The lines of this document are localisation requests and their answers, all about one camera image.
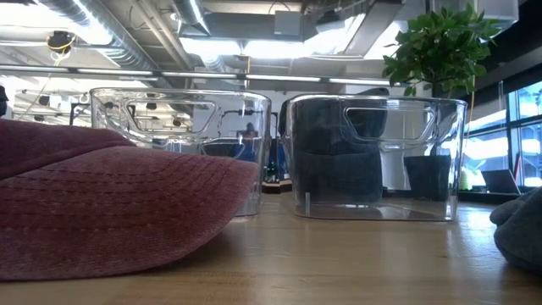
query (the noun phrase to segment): green leaves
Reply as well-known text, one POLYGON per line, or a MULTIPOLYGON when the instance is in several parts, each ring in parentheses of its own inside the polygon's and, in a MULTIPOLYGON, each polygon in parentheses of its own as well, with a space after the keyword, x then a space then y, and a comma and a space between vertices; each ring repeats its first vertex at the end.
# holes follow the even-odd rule
POLYGON ((412 89, 412 87, 407 87, 407 88, 405 89, 405 93, 403 93, 403 95, 404 95, 405 97, 411 96, 413 91, 414 91, 414 90, 412 89))
POLYGON ((485 69, 485 67, 481 64, 477 64, 474 66, 474 74, 476 76, 484 76, 488 73, 488 71, 485 69))
MULTIPOLYGON (((408 30, 396 36, 395 57, 384 57, 382 76, 396 82, 425 81, 424 90, 436 86, 445 92, 464 88, 474 90, 473 77, 487 73, 479 60, 490 55, 488 43, 499 32, 493 20, 484 19, 468 4, 465 11, 442 8, 408 21, 408 30)), ((406 96, 416 95, 410 85, 406 96)))

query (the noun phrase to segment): clear plastic bin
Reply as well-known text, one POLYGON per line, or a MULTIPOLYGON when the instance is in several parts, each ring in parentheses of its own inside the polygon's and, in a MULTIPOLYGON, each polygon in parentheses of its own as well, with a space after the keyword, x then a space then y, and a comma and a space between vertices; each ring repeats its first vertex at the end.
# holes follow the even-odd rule
POLYGON ((292 98, 284 205, 311 218, 454 220, 465 109, 436 98, 292 98))
POLYGON ((139 147, 230 157, 260 165, 237 216, 259 211, 268 162, 271 101, 237 91, 91 90, 92 127, 116 130, 139 147))

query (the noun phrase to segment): person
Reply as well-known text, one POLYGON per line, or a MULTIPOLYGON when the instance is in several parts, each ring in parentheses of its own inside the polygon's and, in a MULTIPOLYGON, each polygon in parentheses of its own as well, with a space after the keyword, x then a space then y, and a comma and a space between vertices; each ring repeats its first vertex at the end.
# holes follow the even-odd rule
POLYGON ((246 130, 242 133, 244 139, 252 139, 257 136, 256 129, 252 123, 246 124, 246 130))
POLYGON ((2 118, 8 112, 8 96, 6 95, 6 88, 0 86, 0 118, 2 118))

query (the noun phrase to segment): gray cushion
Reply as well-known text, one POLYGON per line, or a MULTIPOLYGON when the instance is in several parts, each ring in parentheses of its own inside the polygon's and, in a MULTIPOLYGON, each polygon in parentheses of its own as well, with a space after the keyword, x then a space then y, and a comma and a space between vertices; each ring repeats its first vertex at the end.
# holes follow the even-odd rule
POLYGON ((509 263, 542 275, 542 188, 499 206, 495 244, 509 263))

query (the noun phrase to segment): black chair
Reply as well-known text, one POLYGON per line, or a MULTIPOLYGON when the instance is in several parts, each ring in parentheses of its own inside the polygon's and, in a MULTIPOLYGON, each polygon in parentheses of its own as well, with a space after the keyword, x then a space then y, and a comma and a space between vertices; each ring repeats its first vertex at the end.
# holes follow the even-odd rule
MULTIPOLYGON (((364 96, 388 96, 385 88, 358 93, 364 96)), ((363 100, 339 103, 335 99, 304 100, 292 109, 292 145, 294 167, 291 167, 298 198, 310 193, 311 202, 371 203, 382 197, 382 165, 379 144, 359 137, 376 138, 384 133, 385 110, 353 109, 346 124, 343 107, 351 103, 360 107, 363 100)), ((280 111, 279 133, 285 133, 286 109, 280 111)))

